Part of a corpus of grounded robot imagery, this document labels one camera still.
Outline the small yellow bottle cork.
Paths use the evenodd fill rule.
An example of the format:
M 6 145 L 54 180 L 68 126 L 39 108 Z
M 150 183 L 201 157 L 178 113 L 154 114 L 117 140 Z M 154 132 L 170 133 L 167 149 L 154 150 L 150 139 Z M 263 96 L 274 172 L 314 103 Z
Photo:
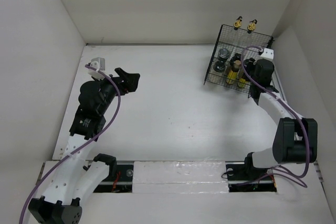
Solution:
M 241 66 L 241 61 L 240 60 L 236 60 L 234 61 L 228 75 L 226 78 L 226 83 L 227 84 L 233 84 L 238 76 L 238 72 Z
M 245 87 L 245 84 L 248 82 L 248 78 L 246 77 L 246 74 L 241 71 L 239 74 L 238 74 L 238 81 L 237 81 L 237 86 L 242 89 Z

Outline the small black-cap back jar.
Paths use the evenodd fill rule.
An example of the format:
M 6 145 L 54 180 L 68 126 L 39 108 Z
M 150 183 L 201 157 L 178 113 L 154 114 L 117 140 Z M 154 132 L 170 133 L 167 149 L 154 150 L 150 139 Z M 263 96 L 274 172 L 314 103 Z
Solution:
M 240 59 L 241 59 L 241 54 L 235 53 L 234 56 L 231 58 L 230 61 L 234 63 L 236 60 L 240 61 Z

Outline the glass bottle with dark sauce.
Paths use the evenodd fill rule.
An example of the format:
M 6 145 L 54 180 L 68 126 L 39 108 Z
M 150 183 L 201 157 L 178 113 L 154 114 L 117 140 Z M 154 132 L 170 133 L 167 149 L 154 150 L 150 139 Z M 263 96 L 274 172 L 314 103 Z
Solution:
M 256 29 L 257 23 L 258 23 L 257 19 L 254 19 L 254 20 L 249 22 L 246 32 L 240 37 L 240 41 L 239 41 L 239 46 L 240 47 L 246 48 L 246 47 L 252 45 L 253 34 L 254 34 L 255 29 Z

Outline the grey-lid white powder shaker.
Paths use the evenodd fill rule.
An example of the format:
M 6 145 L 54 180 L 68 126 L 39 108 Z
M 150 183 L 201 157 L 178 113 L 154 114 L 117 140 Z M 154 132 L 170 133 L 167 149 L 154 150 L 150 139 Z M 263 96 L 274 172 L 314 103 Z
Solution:
M 221 48 L 218 51 L 218 61 L 225 63 L 230 58 L 231 52 L 227 48 Z

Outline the black-cap white powder jar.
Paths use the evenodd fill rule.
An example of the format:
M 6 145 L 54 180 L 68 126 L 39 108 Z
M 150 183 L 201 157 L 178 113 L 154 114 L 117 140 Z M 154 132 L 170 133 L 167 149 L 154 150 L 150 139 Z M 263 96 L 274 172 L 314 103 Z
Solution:
M 212 73 L 221 76 L 223 75 L 225 68 L 226 68 L 225 62 L 217 61 L 213 65 Z

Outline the clear glass bottle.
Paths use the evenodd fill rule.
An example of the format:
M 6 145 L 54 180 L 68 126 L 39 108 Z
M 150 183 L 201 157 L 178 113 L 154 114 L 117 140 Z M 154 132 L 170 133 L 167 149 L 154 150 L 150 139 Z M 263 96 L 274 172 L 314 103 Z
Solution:
M 243 17 L 239 16 L 233 24 L 232 29 L 226 36 L 226 44 L 230 53 L 233 53 L 235 50 L 235 46 L 237 45 L 238 37 L 239 37 L 239 30 L 241 28 L 241 24 L 243 21 Z

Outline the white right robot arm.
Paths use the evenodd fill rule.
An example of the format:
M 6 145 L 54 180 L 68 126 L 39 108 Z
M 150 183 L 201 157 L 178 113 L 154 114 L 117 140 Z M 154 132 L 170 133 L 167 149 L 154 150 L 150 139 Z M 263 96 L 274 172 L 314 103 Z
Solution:
M 317 159 L 317 121 L 294 111 L 270 84 L 275 69 L 271 61 L 252 60 L 243 64 L 241 69 L 243 77 L 251 82 L 250 96 L 277 123 L 272 147 L 247 154 L 244 175 L 254 179 L 262 169 L 280 167 L 294 178 L 304 178 L 309 164 Z

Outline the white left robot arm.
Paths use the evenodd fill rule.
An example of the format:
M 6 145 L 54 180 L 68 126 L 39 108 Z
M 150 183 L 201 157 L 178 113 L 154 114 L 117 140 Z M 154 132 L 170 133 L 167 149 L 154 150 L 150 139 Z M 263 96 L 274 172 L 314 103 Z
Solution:
M 114 156 L 98 154 L 90 166 L 86 159 L 98 138 L 112 124 L 104 114 L 114 98 L 135 92 L 140 74 L 127 73 L 116 68 L 117 76 L 107 75 L 86 65 L 91 81 L 80 87 L 79 106 L 69 130 L 69 139 L 61 160 L 51 168 L 52 180 L 39 198 L 29 197 L 25 203 L 38 223 L 79 223 L 83 203 L 105 179 L 117 175 L 117 160 Z

